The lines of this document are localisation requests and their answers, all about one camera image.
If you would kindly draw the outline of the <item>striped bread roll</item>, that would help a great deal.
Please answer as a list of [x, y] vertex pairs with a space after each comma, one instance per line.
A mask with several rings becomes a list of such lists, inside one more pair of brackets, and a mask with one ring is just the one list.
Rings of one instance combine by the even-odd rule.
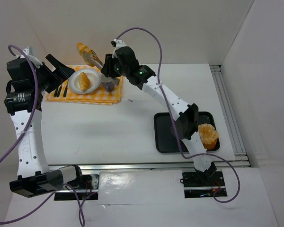
[[79, 87], [82, 92], [85, 92], [86, 90], [88, 90], [91, 85], [91, 82], [85, 72], [81, 72], [79, 74], [78, 83], [79, 83]]

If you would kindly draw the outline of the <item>orange croissant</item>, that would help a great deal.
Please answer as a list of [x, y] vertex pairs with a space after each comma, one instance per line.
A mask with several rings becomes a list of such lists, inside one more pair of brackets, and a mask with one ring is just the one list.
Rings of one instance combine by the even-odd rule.
[[79, 55], [85, 61], [85, 63], [91, 67], [94, 67], [94, 64], [92, 63], [92, 55], [90, 49], [83, 43], [77, 43], [77, 50], [79, 52]]

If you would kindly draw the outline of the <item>metal tongs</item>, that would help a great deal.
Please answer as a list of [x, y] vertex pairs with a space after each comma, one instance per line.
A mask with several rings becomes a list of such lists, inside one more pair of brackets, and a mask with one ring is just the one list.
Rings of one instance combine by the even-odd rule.
[[83, 59], [88, 65], [93, 65], [93, 67], [97, 67], [99, 70], [102, 70], [104, 64], [98, 59], [94, 58], [91, 52], [84, 51]]

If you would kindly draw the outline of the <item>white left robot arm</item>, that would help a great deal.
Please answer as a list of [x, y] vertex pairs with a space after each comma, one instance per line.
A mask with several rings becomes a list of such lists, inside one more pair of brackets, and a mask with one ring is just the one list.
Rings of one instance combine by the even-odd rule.
[[42, 93], [54, 91], [75, 72], [51, 54], [46, 59], [54, 70], [39, 61], [28, 46], [7, 63], [11, 80], [6, 86], [4, 104], [19, 141], [17, 179], [11, 181], [9, 187], [27, 198], [60, 191], [65, 184], [77, 186], [82, 182], [78, 165], [50, 170], [45, 158], [41, 134]]

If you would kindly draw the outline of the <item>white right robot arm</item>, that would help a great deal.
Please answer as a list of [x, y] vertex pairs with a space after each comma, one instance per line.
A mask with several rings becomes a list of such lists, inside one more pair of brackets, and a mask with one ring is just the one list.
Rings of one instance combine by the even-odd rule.
[[107, 78], [125, 76], [130, 84], [166, 107], [171, 117], [174, 137], [177, 141], [183, 142], [188, 151], [192, 153], [191, 159], [197, 174], [209, 181], [216, 172], [216, 166], [206, 155], [206, 149], [198, 132], [198, 106], [190, 105], [159, 82], [158, 73], [146, 65], [141, 65], [129, 46], [116, 41], [112, 44], [115, 49], [113, 53], [106, 54], [101, 73]]

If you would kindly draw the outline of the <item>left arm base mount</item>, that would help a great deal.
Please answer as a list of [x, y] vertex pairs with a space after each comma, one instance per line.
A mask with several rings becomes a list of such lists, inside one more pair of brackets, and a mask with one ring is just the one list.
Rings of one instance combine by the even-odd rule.
[[[98, 188], [99, 188], [99, 174], [84, 174], [82, 176], [82, 182], [73, 184], [77, 196], [80, 201], [98, 200]], [[76, 196], [71, 187], [66, 186], [61, 191], [58, 191], [54, 195], [55, 201], [75, 201]]]

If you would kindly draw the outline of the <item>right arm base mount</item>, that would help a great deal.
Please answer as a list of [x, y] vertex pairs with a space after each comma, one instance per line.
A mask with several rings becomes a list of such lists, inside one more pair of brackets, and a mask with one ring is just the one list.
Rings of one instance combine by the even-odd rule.
[[196, 172], [183, 172], [179, 180], [184, 187], [184, 197], [190, 198], [209, 198], [226, 197], [227, 191], [222, 171], [217, 171], [210, 180], [202, 180]]

